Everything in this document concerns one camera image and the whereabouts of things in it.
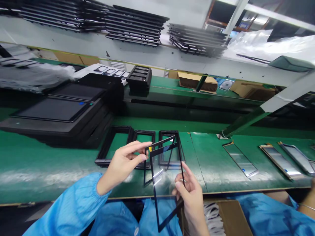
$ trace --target blue sleeve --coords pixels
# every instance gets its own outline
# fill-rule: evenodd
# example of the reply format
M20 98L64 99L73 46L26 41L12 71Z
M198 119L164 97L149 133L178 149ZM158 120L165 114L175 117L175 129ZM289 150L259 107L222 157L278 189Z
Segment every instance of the blue sleeve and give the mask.
M90 174L69 187L23 235L80 235L111 193L104 196L97 193L101 176Z
M293 207L263 193L238 194L230 197L240 202L253 235L315 235L315 220Z

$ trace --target black tablet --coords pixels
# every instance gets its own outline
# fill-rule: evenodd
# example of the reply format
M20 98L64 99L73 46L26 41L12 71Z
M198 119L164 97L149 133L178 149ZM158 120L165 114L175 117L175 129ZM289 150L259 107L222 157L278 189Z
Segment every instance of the black tablet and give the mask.
M105 90L80 84L67 84L49 94L55 97L77 99L85 102L94 102Z
M10 116L33 120L71 123L75 121L90 105L91 103L87 102L45 98L35 105L25 110L17 111Z

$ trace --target blue protective garment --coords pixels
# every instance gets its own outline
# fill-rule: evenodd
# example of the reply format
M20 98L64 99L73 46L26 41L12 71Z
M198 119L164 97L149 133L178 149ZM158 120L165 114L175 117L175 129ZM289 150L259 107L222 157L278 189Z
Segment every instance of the blue protective garment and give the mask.
M80 235L95 219L89 235L158 235L154 201L145 199L138 223L123 202L106 203L111 193L100 196L96 185L101 173L90 174L69 187L42 218L23 235ZM159 200L159 217L164 219L175 208L174 200ZM159 235L182 235L175 216Z
M240 202L247 222L255 236L262 235L315 235L315 220L293 207L278 202L263 193L230 197Z

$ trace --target hand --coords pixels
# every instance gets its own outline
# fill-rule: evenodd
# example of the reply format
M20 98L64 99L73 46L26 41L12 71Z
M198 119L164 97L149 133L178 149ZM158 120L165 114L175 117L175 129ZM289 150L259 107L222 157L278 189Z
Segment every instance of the hand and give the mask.
M97 183L98 194L105 195L108 193L112 188L123 182L138 164L147 160L148 156L144 153L144 149L151 144L152 142L140 143L134 141L117 149L107 171Z
M203 211L202 188L186 163L182 162L182 166L186 171L184 172L185 186L180 173L175 178L176 188L172 191L172 195L176 196L177 200L181 195L184 200L184 212L191 235L209 235Z

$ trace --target white shelf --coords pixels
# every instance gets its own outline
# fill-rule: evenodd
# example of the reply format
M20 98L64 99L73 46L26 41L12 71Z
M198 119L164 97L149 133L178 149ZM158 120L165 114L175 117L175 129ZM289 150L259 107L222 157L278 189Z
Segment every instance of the white shelf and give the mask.
M0 41L280 86L289 86L304 75L242 61L184 54L173 46L153 48L123 43L100 33L75 33L5 16L0 16Z

